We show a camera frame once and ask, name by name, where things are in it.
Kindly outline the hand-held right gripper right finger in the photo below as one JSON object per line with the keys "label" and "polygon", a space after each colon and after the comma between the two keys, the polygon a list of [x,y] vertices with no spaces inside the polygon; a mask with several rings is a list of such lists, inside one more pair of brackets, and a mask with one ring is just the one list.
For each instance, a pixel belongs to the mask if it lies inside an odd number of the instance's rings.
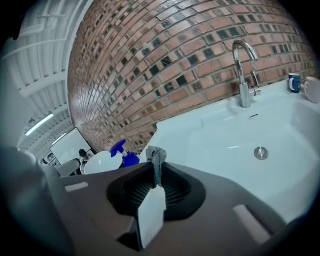
{"label": "hand-held right gripper right finger", "polygon": [[173,167],[200,181],[205,199],[187,219],[164,224],[161,256],[249,256],[285,227],[271,207],[236,182],[179,164]]}

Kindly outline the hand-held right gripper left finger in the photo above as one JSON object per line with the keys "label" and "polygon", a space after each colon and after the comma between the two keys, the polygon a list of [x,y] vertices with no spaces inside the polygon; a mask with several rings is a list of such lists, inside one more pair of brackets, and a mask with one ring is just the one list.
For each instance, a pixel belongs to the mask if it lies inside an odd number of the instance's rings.
{"label": "hand-held right gripper left finger", "polygon": [[143,248],[136,187],[142,175],[153,181],[151,163],[107,172],[61,177],[66,203],[61,216],[76,256],[153,256],[155,243]]}

